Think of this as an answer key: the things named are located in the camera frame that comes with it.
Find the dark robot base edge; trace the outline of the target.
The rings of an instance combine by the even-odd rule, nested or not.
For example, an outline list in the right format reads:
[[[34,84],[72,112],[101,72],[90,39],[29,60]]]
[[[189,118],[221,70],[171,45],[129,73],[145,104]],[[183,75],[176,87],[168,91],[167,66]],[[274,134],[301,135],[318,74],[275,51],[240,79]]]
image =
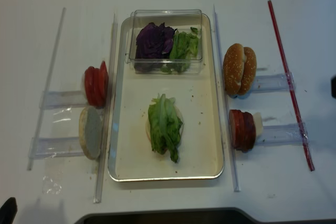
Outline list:
[[[234,209],[199,209],[89,214],[76,223],[259,223],[259,221]]]

